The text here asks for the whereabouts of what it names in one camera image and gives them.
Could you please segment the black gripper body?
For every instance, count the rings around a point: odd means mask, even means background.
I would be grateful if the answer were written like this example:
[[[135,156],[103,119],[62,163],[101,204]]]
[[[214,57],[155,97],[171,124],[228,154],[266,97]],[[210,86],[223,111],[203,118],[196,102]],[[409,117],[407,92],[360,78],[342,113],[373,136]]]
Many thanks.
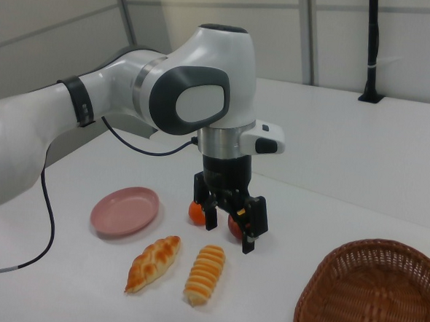
[[[219,204],[243,206],[249,197],[251,156],[217,159],[203,155],[204,181]]]

